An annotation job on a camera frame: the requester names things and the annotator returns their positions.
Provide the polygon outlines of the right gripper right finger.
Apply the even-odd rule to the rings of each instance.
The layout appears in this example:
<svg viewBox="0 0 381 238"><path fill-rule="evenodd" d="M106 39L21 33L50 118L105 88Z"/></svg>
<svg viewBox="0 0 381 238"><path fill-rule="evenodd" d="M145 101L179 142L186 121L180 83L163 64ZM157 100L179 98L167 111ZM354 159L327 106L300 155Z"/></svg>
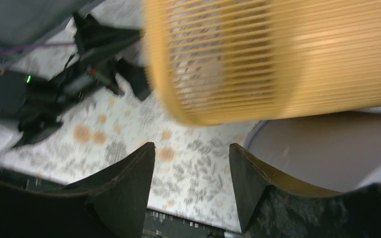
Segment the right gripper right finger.
<svg viewBox="0 0 381 238"><path fill-rule="evenodd" d="M381 183L341 193L229 147L240 227L248 238L381 238Z"/></svg>

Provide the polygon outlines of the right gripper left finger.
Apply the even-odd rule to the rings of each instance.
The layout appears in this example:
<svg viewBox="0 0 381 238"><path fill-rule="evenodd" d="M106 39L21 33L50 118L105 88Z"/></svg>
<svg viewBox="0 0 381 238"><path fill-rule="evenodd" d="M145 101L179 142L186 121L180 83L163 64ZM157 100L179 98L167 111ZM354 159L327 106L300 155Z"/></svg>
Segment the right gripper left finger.
<svg viewBox="0 0 381 238"><path fill-rule="evenodd" d="M139 238L154 164L147 142L68 185L1 168L0 238Z"/></svg>

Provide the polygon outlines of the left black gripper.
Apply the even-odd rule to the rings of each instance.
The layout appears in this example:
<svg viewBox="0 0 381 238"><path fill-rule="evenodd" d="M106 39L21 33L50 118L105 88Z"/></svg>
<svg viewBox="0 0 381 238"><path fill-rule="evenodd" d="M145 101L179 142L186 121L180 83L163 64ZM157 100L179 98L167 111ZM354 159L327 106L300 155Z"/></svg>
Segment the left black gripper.
<svg viewBox="0 0 381 238"><path fill-rule="evenodd" d="M50 80L33 76L26 79L23 105L46 112L65 112L102 88L123 96L125 93L116 81L117 72L130 84L135 97L145 101L152 90L144 67L121 58L116 62L116 70L111 59L137 42L140 30L101 24L91 14L83 17L74 12L72 16L80 60L66 66Z"/></svg>

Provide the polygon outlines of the grey plastic waste bin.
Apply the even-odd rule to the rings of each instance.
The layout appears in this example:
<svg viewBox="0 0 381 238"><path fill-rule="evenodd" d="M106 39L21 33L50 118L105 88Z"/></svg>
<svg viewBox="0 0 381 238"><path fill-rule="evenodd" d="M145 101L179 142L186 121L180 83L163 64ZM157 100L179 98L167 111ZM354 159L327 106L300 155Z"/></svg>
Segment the grey plastic waste bin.
<svg viewBox="0 0 381 238"><path fill-rule="evenodd" d="M267 164L326 189L347 192L381 182L381 114L261 121L244 147Z"/></svg>

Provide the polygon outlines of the yellow slatted waste bin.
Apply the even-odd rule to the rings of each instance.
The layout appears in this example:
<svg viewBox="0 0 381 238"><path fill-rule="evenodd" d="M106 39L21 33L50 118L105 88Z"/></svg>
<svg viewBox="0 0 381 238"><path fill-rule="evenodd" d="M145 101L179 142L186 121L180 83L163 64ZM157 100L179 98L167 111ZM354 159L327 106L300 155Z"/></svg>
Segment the yellow slatted waste bin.
<svg viewBox="0 0 381 238"><path fill-rule="evenodd" d="M381 106L381 0L145 0L148 73L192 126Z"/></svg>

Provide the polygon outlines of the large grey plastic crate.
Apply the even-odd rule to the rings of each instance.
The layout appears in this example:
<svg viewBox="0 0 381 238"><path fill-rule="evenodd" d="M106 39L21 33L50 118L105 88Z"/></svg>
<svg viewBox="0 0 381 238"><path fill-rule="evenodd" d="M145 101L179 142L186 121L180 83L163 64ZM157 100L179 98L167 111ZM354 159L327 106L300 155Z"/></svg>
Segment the large grey plastic crate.
<svg viewBox="0 0 381 238"><path fill-rule="evenodd" d="M0 51L44 43L64 30L74 12L89 13L100 0L0 0Z"/></svg>

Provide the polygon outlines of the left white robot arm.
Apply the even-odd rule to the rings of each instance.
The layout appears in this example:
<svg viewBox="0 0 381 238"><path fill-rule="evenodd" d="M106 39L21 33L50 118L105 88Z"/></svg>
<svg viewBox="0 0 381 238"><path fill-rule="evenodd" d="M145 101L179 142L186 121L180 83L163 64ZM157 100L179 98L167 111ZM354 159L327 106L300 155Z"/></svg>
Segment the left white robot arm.
<svg viewBox="0 0 381 238"><path fill-rule="evenodd" d="M117 75L130 84L139 100L151 94L144 68L116 58L140 40L139 29L108 26L91 14L77 12L73 20L78 60L68 61L62 72L50 80L13 70L0 72L0 119L18 122L22 137L16 147L48 138L61 128L59 116L102 88L122 96Z"/></svg>

